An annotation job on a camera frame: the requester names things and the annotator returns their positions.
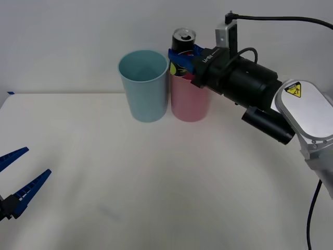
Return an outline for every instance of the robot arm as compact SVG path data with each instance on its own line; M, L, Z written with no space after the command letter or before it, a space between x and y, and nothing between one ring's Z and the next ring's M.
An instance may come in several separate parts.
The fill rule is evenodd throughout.
M200 88L206 86L246 108L242 120L250 125L283 144L289 143L296 134L305 162L333 198L331 100L311 82L288 80L282 83L276 72L257 64L256 60L242 58L242 52L254 51L255 55L257 52L253 48L238 52L237 17L243 16L228 14L225 22L216 28L215 48L196 47L199 53L191 57L190 63L171 51L170 59L186 67L191 64L188 69L195 75L192 84Z

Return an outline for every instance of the light blue cup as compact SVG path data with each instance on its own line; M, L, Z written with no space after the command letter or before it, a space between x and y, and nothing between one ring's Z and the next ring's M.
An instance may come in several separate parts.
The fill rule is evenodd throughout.
M118 70L132 116L142 122L161 119L168 106L168 60L154 51L134 51L119 62Z

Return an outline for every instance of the white metal plate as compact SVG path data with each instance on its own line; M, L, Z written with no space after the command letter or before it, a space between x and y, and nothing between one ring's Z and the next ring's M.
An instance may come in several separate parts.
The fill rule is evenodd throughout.
M297 82L301 84L300 97L286 91ZM284 85L277 106L300 134L314 140L333 136L333 107L313 83L295 80Z

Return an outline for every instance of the black cylinder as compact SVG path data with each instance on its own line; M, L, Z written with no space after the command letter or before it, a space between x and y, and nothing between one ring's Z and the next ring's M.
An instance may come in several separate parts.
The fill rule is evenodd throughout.
M229 71L220 83L224 96L245 108L271 108L282 84L277 80L277 73L244 58L235 61Z
M295 135L295 132L283 116L273 110L269 114L256 107L249 107L242 120L285 145Z

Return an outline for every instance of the plastic cup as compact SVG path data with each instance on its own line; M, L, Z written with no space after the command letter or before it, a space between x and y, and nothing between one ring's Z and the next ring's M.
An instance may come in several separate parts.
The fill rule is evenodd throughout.
M179 120L194 122L207 115L210 90L194 86L190 78L171 76L171 110Z
M119 62L132 116L142 122L161 119L168 106L168 60L155 51L134 51Z

